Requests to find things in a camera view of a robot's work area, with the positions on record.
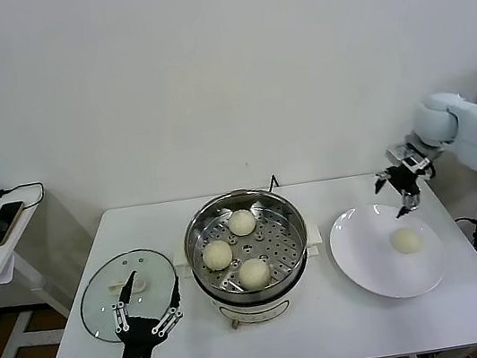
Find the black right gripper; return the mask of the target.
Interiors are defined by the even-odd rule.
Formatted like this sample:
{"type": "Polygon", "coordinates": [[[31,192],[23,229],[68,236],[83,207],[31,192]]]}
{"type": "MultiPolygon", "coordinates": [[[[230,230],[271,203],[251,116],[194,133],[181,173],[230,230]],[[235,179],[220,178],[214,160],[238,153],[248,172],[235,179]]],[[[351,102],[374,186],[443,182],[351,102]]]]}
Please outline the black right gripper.
{"type": "Polygon", "coordinates": [[[408,213],[417,210],[420,204],[420,190],[417,185],[418,175],[413,173],[405,165],[388,167],[386,170],[377,172],[375,175],[375,193],[378,193],[381,188],[387,183],[390,184],[402,195],[402,207],[397,213],[397,218],[401,218],[408,213]]]}

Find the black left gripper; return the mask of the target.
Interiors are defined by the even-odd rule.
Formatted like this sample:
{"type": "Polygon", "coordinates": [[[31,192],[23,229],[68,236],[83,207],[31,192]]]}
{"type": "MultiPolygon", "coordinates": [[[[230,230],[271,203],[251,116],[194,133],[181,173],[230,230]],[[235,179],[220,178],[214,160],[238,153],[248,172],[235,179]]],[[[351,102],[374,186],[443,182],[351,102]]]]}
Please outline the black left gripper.
{"type": "Polygon", "coordinates": [[[132,271],[121,289],[117,303],[111,306],[115,332],[124,345],[122,358],[152,358],[155,346],[165,341],[183,317],[183,312],[179,307],[181,297],[179,278],[175,278],[169,308],[160,321],[144,317],[128,319],[126,306],[132,296],[135,275],[136,271],[132,271]]]}

